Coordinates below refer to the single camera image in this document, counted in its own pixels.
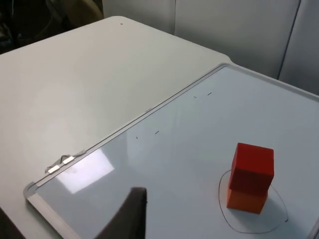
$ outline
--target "dark object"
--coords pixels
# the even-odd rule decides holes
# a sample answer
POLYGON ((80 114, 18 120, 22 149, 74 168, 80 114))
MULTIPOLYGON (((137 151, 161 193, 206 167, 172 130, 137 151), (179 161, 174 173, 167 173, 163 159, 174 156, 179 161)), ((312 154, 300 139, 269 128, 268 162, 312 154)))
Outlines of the dark object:
POLYGON ((145 239, 146 188, 132 188, 122 206, 95 239, 145 239))

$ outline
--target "white table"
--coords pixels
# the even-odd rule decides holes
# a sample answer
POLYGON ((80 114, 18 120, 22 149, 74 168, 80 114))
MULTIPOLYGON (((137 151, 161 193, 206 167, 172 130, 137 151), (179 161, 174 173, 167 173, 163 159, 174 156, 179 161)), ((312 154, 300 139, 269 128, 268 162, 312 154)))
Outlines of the white table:
POLYGON ((22 191, 230 59, 124 17, 0 56, 0 207, 26 239, 57 238, 22 191))

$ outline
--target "red cube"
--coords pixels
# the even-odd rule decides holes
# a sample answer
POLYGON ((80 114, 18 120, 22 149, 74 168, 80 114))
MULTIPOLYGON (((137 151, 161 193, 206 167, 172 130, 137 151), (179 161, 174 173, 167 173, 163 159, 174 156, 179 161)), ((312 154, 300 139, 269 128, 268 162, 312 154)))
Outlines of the red cube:
POLYGON ((274 175, 273 149, 237 144, 229 189, 262 196, 268 191, 274 175))

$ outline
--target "stacked blocks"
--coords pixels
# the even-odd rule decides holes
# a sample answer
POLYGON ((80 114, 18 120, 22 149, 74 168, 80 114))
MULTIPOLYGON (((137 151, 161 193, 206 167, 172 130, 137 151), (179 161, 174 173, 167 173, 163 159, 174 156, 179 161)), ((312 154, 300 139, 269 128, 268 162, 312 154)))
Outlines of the stacked blocks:
POLYGON ((238 143, 228 184, 227 207, 260 214, 274 178, 274 151, 238 143))

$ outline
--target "drawn circle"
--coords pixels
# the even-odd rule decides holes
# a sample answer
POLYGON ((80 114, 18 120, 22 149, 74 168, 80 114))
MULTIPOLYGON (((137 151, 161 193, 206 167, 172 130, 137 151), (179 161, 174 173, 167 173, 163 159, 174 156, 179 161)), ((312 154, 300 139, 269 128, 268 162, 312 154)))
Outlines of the drawn circle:
POLYGON ((276 230, 288 221, 285 203, 273 186, 268 190, 268 198, 259 215, 227 208, 226 199, 229 177, 230 170, 225 172, 220 178, 218 200, 225 221, 234 231, 242 234, 266 234, 276 230))

